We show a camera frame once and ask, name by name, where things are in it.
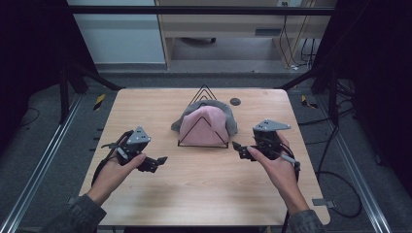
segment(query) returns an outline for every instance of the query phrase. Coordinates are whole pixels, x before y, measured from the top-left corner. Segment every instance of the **pink fabric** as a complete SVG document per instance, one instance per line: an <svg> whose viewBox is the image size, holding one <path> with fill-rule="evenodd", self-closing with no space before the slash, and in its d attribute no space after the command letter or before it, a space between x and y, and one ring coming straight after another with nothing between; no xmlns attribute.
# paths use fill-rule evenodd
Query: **pink fabric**
<svg viewBox="0 0 412 233"><path fill-rule="evenodd" d="M226 116L217 107L200 107L183 119L179 141L184 145L219 146L228 140Z"/></svg>

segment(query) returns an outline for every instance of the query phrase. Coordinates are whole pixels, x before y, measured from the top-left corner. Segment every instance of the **white wall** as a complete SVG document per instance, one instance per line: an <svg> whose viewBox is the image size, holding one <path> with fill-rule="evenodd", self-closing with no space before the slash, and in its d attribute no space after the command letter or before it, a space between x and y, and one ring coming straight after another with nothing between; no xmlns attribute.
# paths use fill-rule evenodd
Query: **white wall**
<svg viewBox="0 0 412 233"><path fill-rule="evenodd" d="M69 5L153 6L154 0L68 0ZM164 54L155 15L75 15L96 64L161 63Z"/></svg>

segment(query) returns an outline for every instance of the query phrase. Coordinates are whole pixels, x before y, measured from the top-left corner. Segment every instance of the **sleeve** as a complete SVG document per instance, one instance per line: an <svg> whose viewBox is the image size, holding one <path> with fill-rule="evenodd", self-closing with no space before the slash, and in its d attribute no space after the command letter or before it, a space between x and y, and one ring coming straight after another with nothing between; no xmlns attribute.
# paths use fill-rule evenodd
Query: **sleeve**
<svg viewBox="0 0 412 233"><path fill-rule="evenodd" d="M289 218L289 228L293 233L324 233L324 225L319 220L315 211L307 210Z"/></svg>
<svg viewBox="0 0 412 233"><path fill-rule="evenodd" d="M83 195L40 232L92 232L105 215L106 212L101 207L87 195Z"/></svg>

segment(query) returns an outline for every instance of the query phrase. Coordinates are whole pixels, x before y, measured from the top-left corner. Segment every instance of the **wooden table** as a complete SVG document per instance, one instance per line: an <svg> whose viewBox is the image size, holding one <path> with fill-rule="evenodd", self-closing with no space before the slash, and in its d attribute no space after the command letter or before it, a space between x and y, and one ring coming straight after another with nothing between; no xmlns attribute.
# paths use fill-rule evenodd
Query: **wooden table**
<svg viewBox="0 0 412 233"><path fill-rule="evenodd" d="M89 190L98 163L108 154L104 144L115 142L141 125L152 141L144 152L151 158L168 156L153 173L132 172L103 205L108 213L100 225L111 226L248 226L282 225L286 206L257 162L240 159L229 149L178 147L176 121L198 89L123 89L114 103L96 153L87 171L81 195ZM323 224L326 207L314 207L312 198L323 198L304 146L289 97L279 89L212 88L219 101L231 106L238 124L232 138L242 146L254 143L252 127L265 118L292 129L283 131L298 161L299 186Z"/></svg>

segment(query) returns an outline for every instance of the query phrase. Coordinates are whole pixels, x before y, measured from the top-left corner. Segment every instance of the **human hand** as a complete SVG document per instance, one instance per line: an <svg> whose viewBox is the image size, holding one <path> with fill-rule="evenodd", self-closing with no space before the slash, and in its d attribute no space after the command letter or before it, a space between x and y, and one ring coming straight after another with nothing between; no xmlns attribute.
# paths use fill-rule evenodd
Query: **human hand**
<svg viewBox="0 0 412 233"><path fill-rule="evenodd" d="M289 141L281 133L277 132L277 134L282 144L289 146ZM248 147L248 151L262 165L269 179L279 190L279 194L284 199L291 216L309 209L297 186L294 169L289 161L282 157L270 160L259 150L252 147Z"/></svg>
<svg viewBox="0 0 412 233"><path fill-rule="evenodd" d="M109 198L113 191L126 179L126 177L136 169L146 158L145 153L141 153L121 166L116 158L116 151L111 155L106 165L100 171L96 181L91 187L87 196L97 205L101 206Z"/></svg>

